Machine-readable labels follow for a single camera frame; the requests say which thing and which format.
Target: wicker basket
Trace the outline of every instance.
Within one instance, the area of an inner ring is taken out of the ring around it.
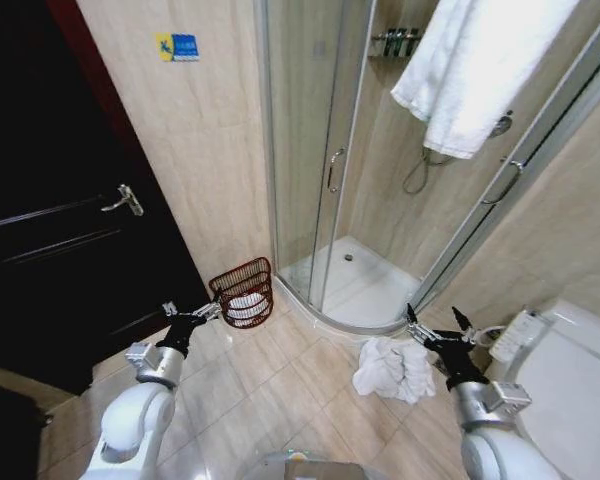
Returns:
[[[209,282],[209,288],[232,327],[260,325],[273,310],[271,264],[264,257],[217,276]]]

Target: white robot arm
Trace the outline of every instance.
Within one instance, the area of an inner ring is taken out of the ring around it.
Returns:
[[[449,379],[458,423],[463,431],[462,461],[472,480],[560,480],[556,469],[529,442],[513,432],[515,415],[531,403],[517,384],[490,382],[469,357],[474,343],[469,319],[453,313],[462,332],[431,330],[418,323],[408,306],[407,330],[438,353]]]
[[[193,329],[220,313],[210,303],[192,313],[178,314],[166,305],[173,318],[164,340],[157,346],[134,343],[126,357],[141,382],[116,398],[102,417],[102,434],[82,480],[150,480],[162,437],[175,410],[175,390]]]

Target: sign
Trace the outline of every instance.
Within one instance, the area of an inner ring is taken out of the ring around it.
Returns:
[[[181,33],[156,33],[160,59],[165,62],[191,62],[198,60],[198,45],[194,35]]]

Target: shower hose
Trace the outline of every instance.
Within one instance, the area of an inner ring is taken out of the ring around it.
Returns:
[[[413,167],[411,171],[407,174],[407,176],[404,178],[402,182],[402,190],[407,195],[417,195],[422,190],[424,190],[424,187],[427,186],[427,182],[429,181],[429,167],[443,167],[445,165],[449,165],[454,160],[456,160],[454,157],[444,155],[444,160],[442,160],[441,162],[434,162],[431,160],[431,149],[423,146],[421,159],[418,163],[416,163],[416,166]],[[424,172],[422,173],[422,181],[420,182],[420,185],[418,185],[415,189],[409,190],[409,182],[420,167],[424,168]]]

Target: toilet lid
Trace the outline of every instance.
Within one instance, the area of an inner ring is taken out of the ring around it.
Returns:
[[[520,433],[570,479],[600,478],[600,356],[549,331],[515,381],[533,402]]]

